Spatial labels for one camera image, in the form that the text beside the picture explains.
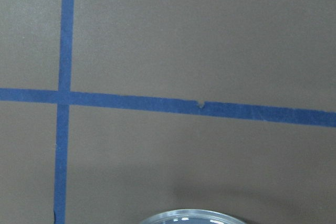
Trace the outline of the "clear tennis ball can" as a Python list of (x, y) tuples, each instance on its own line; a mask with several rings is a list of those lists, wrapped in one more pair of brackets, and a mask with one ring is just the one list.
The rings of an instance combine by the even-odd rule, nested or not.
[(246, 224), (247, 222), (227, 214), (203, 209), (177, 209), (165, 211), (150, 216), (140, 222), (140, 224), (165, 223)]

